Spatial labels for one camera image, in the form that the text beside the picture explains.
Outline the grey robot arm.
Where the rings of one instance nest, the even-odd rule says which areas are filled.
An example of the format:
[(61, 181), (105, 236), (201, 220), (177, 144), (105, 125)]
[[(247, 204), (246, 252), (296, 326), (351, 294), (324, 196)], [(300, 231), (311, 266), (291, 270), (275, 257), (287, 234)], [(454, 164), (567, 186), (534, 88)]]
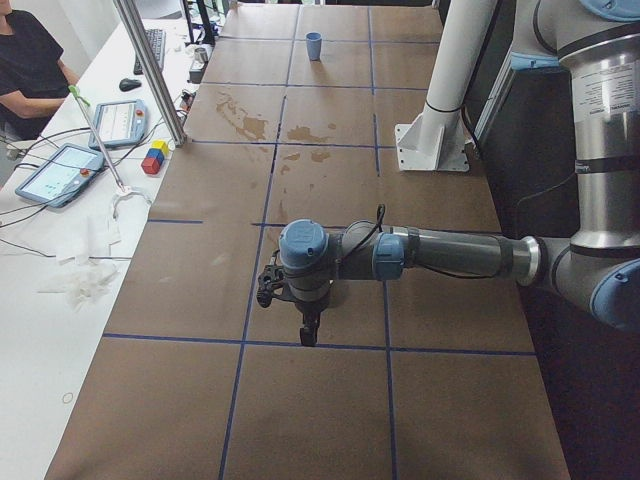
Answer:
[(639, 5), (521, 1), (511, 65), (570, 72), (578, 231), (513, 240), (360, 220), (330, 234), (312, 220), (294, 221), (259, 277), (257, 299), (293, 303), (303, 345), (317, 341), (333, 281), (394, 280), (412, 267), (541, 286), (602, 323), (638, 330)]

